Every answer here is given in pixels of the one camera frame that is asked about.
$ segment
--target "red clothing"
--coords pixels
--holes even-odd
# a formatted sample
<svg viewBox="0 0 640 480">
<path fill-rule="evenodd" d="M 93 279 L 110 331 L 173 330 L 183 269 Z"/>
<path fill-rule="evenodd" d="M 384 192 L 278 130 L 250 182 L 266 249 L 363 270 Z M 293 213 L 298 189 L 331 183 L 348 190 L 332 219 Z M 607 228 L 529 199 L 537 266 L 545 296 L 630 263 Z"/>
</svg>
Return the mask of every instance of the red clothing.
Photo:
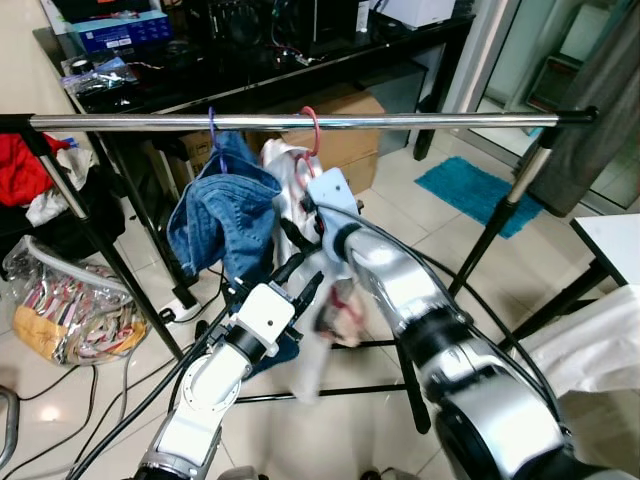
<svg viewBox="0 0 640 480">
<path fill-rule="evenodd" d="M 45 135 L 53 154 L 69 148 L 66 142 Z M 31 200 L 53 187 L 40 161 L 18 134 L 0 134 L 0 204 L 6 207 L 29 205 Z"/>
</svg>

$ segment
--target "clothes rack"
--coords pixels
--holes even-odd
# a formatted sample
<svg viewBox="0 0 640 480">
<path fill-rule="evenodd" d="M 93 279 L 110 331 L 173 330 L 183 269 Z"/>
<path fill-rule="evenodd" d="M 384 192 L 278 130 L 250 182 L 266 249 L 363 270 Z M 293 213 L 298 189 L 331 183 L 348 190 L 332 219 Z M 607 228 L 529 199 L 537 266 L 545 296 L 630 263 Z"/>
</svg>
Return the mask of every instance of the clothes rack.
<svg viewBox="0 0 640 480">
<path fill-rule="evenodd" d="M 384 129 L 384 130 L 432 130 L 452 128 L 518 128 L 546 127 L 535 146 L 527 151 L 525 163 L 516 178 L 511 191 L 500 201 L 476 245 L 456 275 L 450 291 L 455 295 L 464 285 L 477 263 L 480 261 L 493 239 L 517 209 L 527 187 L 547 162 L 553 143 L 561 128 L 589 125 L 595 121 L 597 110 L 589 107 L 583 111 L 555 113 L 437 113 L 437 114 L 394 114 L 394 115 L 321 115 L 318 126 L 324 130 Z M 44 131 L 192 131 L 209 129 L 207 115 L 0 115 L 0 133 L 18 133 L 31 152 L 39 158 L 53 183 L 63 195 L 71 212 L 77 217 L 85 235 L 103 254 L 114 272 L 131 293 L 151 325 L 158 332 L 167 348 L 176 358 L 183 356 L 180 347 L 142 290 L 133 273 L 126 266 L 114 245 L 101 235 L 101 228 L 95 225 L 89 210 L 64 173 L 44 139 Z M 218 130 L 240 131 L 287 131 L 312 129 L 314 121 L 304 115 L 216 115 Z M 363 347 L 394 345 L 393 341 L 366 342 Z M 398 350 L 405 385 L 377 385 L 372 387 L 327 390 L 321 396 L 353 393 L 384 392 L 406 389 L 409 394 L 414 420 L 418 431 L 426 433 L 430 421 L 426 407 L 420 397 L 413 368 L 406 364 L 406 358 Z M 292 398 L 291 394 L 274 394 L 249 397 L 245 402 L 279 400 Z"/>
</svg>

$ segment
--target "glass door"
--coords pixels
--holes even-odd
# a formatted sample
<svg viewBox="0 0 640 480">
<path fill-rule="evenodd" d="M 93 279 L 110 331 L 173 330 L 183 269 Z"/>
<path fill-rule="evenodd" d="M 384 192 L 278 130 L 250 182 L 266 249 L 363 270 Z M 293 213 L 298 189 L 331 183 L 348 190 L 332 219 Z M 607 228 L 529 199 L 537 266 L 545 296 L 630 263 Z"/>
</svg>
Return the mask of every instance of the glass door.
<svg viewBox="0 0 640 480">
<path fill-rule="evenodd" d="M 551 112 L 629 0 L 520 0 L 484 90 L 472 100 L 479 113 Z M 467 142 L 515 166 L 540 128 L 484 128 L 461 132 Z M 612 161 L 584 202 L 603 213 L 626 211 L 638 198 L 638 135 Z"/>
</svg>

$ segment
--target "blue rug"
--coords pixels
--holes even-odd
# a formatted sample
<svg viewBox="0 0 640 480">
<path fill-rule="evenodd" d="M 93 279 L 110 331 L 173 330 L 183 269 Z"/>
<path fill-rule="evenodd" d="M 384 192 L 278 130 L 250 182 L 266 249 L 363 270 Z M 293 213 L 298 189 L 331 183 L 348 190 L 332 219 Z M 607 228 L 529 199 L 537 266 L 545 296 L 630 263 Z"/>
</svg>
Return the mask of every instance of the blue rug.
<svg viewBox="0 0 640 480">
<path fill-rule="evenodd" d="M 483 172 L 464 158 L 451 157 L 416 180 L 422 188 L 486 225 L 497 203 L 511 190 L 501 178 Z M 500 232 L 510 238 L 540 213 L 542 206 L 528 195 Z"/>
</svg>

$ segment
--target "blue hanger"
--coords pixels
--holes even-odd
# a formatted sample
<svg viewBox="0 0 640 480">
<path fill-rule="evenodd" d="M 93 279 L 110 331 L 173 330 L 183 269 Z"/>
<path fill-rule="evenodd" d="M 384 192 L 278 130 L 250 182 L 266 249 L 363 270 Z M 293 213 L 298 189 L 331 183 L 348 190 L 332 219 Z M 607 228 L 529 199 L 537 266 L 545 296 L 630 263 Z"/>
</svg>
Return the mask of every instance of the blue hanger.
<svg viewBox="0 0 640 480">
<path fill-rule="evenodd" d="M 211 143 L 213 145 L 213 149 L 214 150 L 219 150 L 220 146 L 217 143 L 217 138 L 216 138 L 216 127 L 215 127 L 215 123 L 213 121 L 213 118 L 215 116 L 215 110 L 213 109 L 213 107 L 209 107 L 209 131 L 211 132 Z M 222 171 L 222 173 L 227 173 L 227 162 L 224 161 L 224 158 L 222 158 L 222 151 L 220 151 L 220 170 Z"/>
</svg>

